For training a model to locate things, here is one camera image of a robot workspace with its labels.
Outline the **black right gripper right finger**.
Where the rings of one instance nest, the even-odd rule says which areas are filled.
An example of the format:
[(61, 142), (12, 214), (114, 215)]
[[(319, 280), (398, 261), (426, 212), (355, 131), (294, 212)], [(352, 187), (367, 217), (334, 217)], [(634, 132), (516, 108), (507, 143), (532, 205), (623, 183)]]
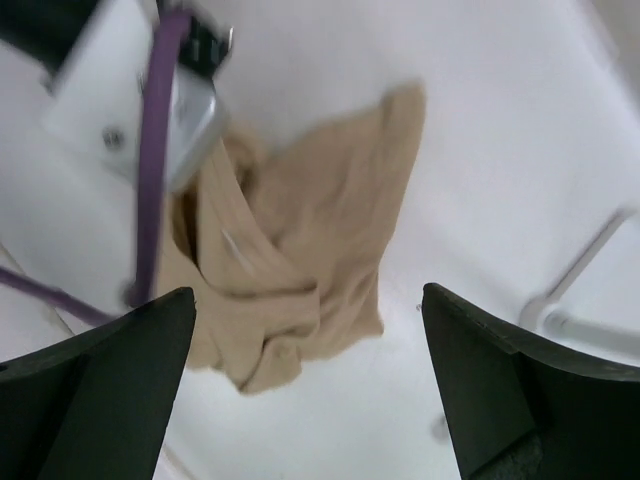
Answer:
[(436, 283), (421, 308), (462, 478), (638, 478), (638, 368), (554, 343)]

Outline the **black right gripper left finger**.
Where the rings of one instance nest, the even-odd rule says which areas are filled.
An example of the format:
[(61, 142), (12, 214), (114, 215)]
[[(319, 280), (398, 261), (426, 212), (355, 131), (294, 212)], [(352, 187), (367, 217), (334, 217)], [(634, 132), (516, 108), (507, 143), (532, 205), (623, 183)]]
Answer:
[(152, 478), (195, 319), (182, 287), (2, 363), (2, 478)]

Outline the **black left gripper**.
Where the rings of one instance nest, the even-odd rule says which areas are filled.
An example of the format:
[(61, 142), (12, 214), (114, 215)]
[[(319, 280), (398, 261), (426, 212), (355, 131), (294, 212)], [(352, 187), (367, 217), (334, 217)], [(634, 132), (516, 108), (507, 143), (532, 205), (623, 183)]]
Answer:
[(99, 0), (1, 0), (1, 40), (58, 70)]

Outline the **beige t shirt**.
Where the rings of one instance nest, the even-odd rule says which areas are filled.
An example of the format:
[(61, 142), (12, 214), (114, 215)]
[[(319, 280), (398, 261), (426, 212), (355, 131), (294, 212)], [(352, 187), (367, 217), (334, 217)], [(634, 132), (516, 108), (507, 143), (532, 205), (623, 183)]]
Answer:
[(192, 288), (186, 366), (242, 394), (382, 335), (379, 266), (426, 116), (419, 82), (329, 120), (277, 152), (237, 128), (165, 203), (156, 287)]

